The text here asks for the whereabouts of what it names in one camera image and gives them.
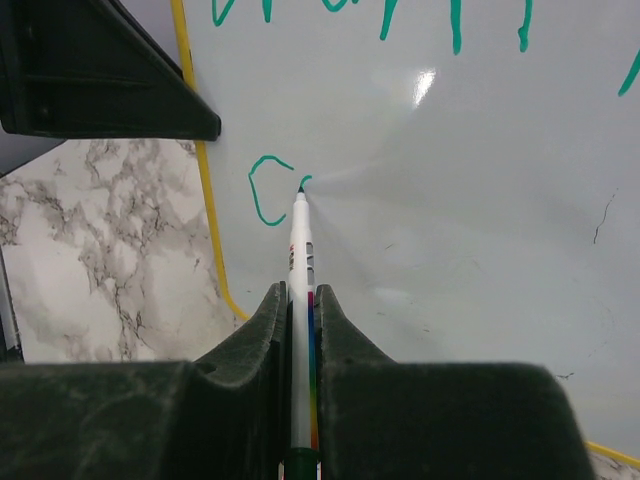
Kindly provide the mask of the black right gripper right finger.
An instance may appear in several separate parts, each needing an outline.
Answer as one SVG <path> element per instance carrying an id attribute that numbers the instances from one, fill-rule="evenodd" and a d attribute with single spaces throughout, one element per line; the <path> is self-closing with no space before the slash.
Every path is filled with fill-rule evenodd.
<path id="1" fill-rule="evenodd" d="M 399 363 L 317 291 L 325 479 L 591 479 L 572 407 L 543 367 Z"/>

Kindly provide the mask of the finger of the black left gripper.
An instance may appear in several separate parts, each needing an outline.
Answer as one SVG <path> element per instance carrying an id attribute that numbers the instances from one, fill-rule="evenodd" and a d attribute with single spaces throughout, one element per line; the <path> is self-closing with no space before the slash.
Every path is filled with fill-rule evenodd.
<path id="1" fill-rule="evenodd" d="M 1 126 L 60 139 L 221 133 L 220 117 L 119 1 L 2 2 Z"/>

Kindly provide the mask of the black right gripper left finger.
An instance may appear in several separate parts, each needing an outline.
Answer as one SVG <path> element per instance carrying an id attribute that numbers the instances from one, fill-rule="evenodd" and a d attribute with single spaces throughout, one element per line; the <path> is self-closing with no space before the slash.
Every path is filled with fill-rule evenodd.
<path id="1" fill-rule="evenodd" d="M 5 479 L 274 479 L 286 288 L 195 361 L 1 368 Z"/>

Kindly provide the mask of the white green whiteboard marker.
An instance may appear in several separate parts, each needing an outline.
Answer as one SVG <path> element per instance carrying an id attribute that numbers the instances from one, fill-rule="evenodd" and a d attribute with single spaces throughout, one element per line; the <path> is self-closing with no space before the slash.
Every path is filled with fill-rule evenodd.
<path id="1" fill-rule="evenodd" d="M 291 326 L 291 410 L 286 479 L 315 479 L 319 461 L 317 365 L 314 323 L 315 269 L 309 203 L 299 187 L 289 246 L 288 307 Z"/>

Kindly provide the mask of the yellow framed whiteboard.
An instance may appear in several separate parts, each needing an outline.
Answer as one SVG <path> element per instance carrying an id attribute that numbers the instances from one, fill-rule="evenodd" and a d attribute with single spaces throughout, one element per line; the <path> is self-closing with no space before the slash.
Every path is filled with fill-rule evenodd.
<path id="1" fill-rule="evenodd" d="M 315 278 L 405 362 L 548 368 L 594 448 L 639 454 L 635 1 L 175 1 L 220 292 Z"/>

